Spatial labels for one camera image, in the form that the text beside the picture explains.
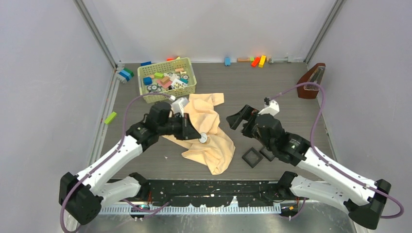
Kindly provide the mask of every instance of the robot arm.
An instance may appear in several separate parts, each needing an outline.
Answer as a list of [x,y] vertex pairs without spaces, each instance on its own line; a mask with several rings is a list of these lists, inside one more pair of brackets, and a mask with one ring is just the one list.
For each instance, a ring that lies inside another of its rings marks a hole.
[[[93,220],[101,208],[119,200],[129,197],[146,197],[149,184],[138,173],[132,173],[115,183],[107,182],[130,160],[141,155],[156,143],[161,135],[174,135],[179,140],[201,138],[190,122],[189,115],[183,113],[183,107],[187,103],[186,98],[180,98],[171,105],[166,102],[153,105],[142,121],[132,125],[126,131],[121,148],[117,149],[121,143],[119,141],[94,164],[76,175],[68,172],[61,178],[59,203],[63,203],[67,193],[84,176],[89,177],[75,190],[66,205],[66,210],[82,225]],[[116,154],[90,175],[90,171],[113,152]]]
[[315,148],[324,159],[321,160],[308,140],[282,128],[280,121],[274,118],[278,112],[277,102],[265,99],[265,108],[261,111],[245,105],[237,114],[228,116],[226,120],[233,130],[246,120],[241,131],[244,136],[257,139],[280,161],[310,171],[330,184],[313,182],[296,173],[285,172],[278,182],[281,187],[279,193],[284,198],[305,197],[321,201],[348,213],[356,223],[376,229],[386,198],[357,184],[332,166],[386,194],[389,193],[391,184],[385,180],[375,182],[362,177]]

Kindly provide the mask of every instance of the pink block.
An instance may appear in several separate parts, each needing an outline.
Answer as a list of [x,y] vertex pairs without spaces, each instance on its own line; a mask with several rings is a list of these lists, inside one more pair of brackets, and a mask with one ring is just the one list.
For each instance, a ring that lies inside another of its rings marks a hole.
[[157,79],[157,80],[156,80],[156,83],[158,83],[160,86],[162,86],[165,90],[167,90],[167,88],[169,88],[169,86],[172,84],[171,81],[168,81],[167,83],[162,84],[162,82],[161,82],[160,79]]

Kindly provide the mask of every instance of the gray wood tabletop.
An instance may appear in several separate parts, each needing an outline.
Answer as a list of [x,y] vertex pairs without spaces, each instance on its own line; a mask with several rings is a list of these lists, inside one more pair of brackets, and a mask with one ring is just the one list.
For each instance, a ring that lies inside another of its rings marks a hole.
[[[128,83],[119,86],[113,107],[118,116],[108,126],[102,154],[120,139],[126,106],[139,95],[139,64],[128,64],[126,67],[136,75]],[[197,79],[197,94],[224,93],[224,104],[216,106],[215,110],[220,115],[220,128],[229,135],[236,146],[229,168],[220,175],[211,175],[205,165],[181,156],[187,149],[160,138],[142,155],[125,165],[114,178],[124,178],[132,172],[138,172],[148,179],[278,180],[284,171],[293,171],[306,178],[319,180],[317,176],[277,159],[269,162],[264,158],[256,167],[250,168],[242,160],[242,155],[251,147],[259,150],[262,145],[255,139],[242,136],[240,127],[236,131],[229,129],[225,120],[227,116],[237,113],[245,104],[261,109],[265,97],[274,96],[294,86],[307,72],[305,63],[265,64],[264,68],[252,68],[249,63],[232,63],[229,67],[223,63],[194,63],[193,70]],[[299,99],[294,90],[279,97],[277,101],[280,113],[276,118],[281,121],[283,128],[309,140],[310,129],[319,111],[317,100]],[[144,100],[136,101],[129,110],[127,128],[142,120],[151,105]],[[322,152],[332,157],[323,119],[319,120],[314,142]]]

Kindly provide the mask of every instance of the small black box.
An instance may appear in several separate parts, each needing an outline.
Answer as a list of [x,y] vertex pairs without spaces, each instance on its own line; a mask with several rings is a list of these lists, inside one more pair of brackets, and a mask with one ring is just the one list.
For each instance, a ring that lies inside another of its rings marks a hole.
[[242,156],[242,159],[247,162],[251,168],[254,168],[263,159],[263,156],[252,147]]
[[273,161],[276,157],[273,155],[271,151],[268,151],[266,147],[262,147],[262,149],[259,150],[259,152],[265,156],[269,161]]

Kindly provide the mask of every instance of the orange cloth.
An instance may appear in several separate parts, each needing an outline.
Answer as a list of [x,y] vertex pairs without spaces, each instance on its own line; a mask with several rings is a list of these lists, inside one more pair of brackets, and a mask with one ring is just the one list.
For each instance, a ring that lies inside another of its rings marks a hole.
[[212,175],[222,174],[228,167],[235,152],[233,141],[219,128],[219,114],[214,106],[224,103],[223,93],[190,94],[185,113],[199,133],[207,134],[207,142],[198,139],[181,141],[174,136],[163,136],[176,144],[189,149],[182,156],[206,165]]

